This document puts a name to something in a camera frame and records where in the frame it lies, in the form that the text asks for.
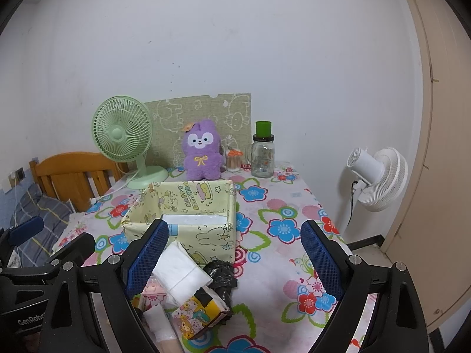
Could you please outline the pink wet wipes pack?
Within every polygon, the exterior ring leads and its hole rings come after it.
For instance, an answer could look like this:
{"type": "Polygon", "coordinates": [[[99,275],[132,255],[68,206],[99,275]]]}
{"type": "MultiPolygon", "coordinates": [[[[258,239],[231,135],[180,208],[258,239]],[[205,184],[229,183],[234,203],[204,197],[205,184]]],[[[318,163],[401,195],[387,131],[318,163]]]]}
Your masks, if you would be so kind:
{"type": "Polygon", "coordinates": [[[139,295],[138,308],[145,312],[149,308],[161,304],[166,296],[165,289],[160,285],[157,277],[152,274],[142,293],[139,295]]]}

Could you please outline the white towel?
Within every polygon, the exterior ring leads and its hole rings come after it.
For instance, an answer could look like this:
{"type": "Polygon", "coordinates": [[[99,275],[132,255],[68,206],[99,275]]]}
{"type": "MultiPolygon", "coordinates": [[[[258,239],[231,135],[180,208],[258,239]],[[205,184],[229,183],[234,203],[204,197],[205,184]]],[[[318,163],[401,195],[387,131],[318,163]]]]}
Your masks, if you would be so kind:
{"type": "Polygon", "coordinates": [[[178,241],[170,243],[152,271],[161,286],[178,305],[189,300],[212,278],[189,256],[178,241]]]}

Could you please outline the white and beige sock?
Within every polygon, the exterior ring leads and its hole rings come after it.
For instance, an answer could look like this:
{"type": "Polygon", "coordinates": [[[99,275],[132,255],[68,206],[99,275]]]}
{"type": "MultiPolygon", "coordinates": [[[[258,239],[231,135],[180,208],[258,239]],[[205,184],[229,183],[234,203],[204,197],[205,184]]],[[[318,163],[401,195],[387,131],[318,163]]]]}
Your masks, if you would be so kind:
{"type": "Polygon", "coordinates": [[[159,352],[183,352],[173,326],[168,320],[165,310],[160,305],[152,306],[143,313],[143,316],[150,331],[151,339],[159,352]]]}

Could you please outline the yellow cartoon tissue pack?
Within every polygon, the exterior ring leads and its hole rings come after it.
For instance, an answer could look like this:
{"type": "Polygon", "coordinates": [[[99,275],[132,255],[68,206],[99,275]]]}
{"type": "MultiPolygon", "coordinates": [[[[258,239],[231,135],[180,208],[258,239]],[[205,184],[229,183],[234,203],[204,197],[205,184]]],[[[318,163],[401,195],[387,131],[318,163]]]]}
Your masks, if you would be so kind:
{"type": "Polygon", "coordinates": [[[186,339],[197,339],[231,313],[225,301],[208,286],[200,287],[172,313],[172,321],[186,339]]]}

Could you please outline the black plastic bag bundle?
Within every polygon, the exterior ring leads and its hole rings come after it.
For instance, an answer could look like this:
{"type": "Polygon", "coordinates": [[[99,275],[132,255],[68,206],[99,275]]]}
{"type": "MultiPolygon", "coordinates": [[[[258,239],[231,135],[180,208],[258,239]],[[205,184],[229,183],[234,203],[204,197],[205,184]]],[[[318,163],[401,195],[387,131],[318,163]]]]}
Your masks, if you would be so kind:
{"type": "Polygon", "coordinates": [[[238,285],[233,265],[229,262],[215,260],[207,263],[203,270],[212,278],[209,288],[215,291],[231,309],[231,292],[238,285]]]}

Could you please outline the wooden bed headboard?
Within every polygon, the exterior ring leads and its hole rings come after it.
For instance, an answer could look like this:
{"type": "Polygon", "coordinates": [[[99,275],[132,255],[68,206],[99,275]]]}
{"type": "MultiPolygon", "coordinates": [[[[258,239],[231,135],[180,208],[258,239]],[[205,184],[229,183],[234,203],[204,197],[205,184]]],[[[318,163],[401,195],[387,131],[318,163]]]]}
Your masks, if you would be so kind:
{"type": "Polygon", "coordinates": [[[29,168],[34,182],[43,194],[62,202],[70,201],[74,209],[84,212],[89,201],[106,194],[116,182],[129,172],[126,163],[116,163],[101,153],[67,152],[44,159],[32,160],[29,168]]]}

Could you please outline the yellow cartoon fabric storage box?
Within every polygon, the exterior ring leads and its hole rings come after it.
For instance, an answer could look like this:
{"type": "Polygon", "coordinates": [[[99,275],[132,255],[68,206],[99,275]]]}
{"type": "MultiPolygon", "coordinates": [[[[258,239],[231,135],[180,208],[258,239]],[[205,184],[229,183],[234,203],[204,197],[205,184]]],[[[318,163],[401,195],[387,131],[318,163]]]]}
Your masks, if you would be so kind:
{"type": "Polygon", "coordinates": [[[121,221],[129,241],[141,238],[155,220],[168,225],[168,241],[178,241],[201,265],[233,263],[236,249],[236,192],[230,180],[151,183],[121,221]]]}

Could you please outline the white standing fan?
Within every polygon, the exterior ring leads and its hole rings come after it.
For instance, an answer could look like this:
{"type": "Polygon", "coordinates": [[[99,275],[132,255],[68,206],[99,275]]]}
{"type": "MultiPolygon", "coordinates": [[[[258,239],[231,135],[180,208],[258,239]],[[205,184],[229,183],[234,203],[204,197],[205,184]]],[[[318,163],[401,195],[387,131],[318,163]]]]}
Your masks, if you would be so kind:
{"type": "Polygon", "coordinates": [[[352,187],[352,209],[361,204],[370,212],[383,211],[405,189],[408,164],[393,147],[374,155],[357,147],[349,155],[346,167],[357,178],[352,187]]]}

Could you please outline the beige door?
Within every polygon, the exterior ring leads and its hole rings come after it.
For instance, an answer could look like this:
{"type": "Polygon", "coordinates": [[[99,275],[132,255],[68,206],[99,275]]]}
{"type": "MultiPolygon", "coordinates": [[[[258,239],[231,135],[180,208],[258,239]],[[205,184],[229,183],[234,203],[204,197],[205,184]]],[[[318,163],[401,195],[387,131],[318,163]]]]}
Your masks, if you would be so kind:
{"type": "Polygon", "coordinates": [[[431,332],[470,299],[470,37],[446,0],[406,1],[422,62],[422,118],[382,251],[406,264],[431,332]]]}

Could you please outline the purple plush bunny toy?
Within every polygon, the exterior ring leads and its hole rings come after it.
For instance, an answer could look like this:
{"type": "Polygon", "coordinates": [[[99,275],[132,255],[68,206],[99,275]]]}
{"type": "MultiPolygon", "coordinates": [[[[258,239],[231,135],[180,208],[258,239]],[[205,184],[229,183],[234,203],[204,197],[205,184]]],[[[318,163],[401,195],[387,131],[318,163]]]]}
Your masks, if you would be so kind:
{"type": "Polygon", "coordinates": [[[184,128],[182,149],[187,180],[221,178],[223,155],[220,152],[220,135],[211,119],[202,119],[184,128]]]}

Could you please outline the green desk fan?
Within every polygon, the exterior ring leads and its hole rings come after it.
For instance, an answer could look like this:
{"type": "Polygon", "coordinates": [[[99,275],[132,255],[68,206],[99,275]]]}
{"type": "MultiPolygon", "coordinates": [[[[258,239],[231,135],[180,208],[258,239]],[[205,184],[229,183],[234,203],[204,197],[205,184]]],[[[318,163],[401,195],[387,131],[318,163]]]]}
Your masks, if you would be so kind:
{"type": "Polygon", "coordinates": [[[148,166],[146,155],[152,144],[152,118],[146,105],[131,96],[112,96],[95,111],[91,124],[93,141],[100,152],[115,163],[135,163],[136,171],[126,186],[142,190],[164,182],[168,171],[148,166]]]}

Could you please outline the orange small scissors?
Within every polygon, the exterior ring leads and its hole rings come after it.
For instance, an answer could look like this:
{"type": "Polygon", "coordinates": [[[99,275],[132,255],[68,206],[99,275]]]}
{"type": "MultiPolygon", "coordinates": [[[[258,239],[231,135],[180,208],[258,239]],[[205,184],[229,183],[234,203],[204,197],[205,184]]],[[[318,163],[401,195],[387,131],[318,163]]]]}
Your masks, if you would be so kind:
{"type": "Polygon", "coordinates": [[[233,157],[233,156],[242,156],[243,152],[238,150],[238,149],[232,149],[230,148],[229,151],[227,152],[227,156],[233,157]]]}

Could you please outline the green cup on jar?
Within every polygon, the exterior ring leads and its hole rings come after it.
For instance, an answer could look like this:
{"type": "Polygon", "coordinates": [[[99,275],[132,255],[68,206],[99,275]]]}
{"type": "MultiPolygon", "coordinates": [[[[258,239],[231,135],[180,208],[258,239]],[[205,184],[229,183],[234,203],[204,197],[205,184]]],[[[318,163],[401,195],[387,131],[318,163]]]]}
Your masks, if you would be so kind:
{"type": "Polygon", "coordinates": [[[259,138],[268,138],[271,136],[271,125],[270,121],[257,121],[256,122],[256,136],[259,138]]]}

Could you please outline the green cartoon puzzle board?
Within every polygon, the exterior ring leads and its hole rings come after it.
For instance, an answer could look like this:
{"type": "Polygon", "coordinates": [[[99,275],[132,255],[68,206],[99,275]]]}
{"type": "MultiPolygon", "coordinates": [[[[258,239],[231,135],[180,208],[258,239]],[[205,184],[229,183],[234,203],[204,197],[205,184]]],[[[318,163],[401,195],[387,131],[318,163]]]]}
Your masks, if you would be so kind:
{"type": "Polygon", "coordinates": [[[224,148],[244,151],[252,141],[251,95],[229,93],[217,96],[187,96],[146,103],[152,117],[152,143],[148,165],[182,166],[184,128],[201,119],[211,119],[224,148]]]}

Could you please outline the wall power socket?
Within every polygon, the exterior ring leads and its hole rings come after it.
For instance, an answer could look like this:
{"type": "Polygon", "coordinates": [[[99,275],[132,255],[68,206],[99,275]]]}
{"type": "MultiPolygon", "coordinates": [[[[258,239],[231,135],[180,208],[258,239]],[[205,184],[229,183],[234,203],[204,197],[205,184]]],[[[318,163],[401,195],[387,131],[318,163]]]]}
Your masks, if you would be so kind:
{"type": "Polygon", "coordinates": [[[15,178],[18,182],[21,182],[21,180],[24,180],[25,172],[22,167],[15,171],[15,178]]]}

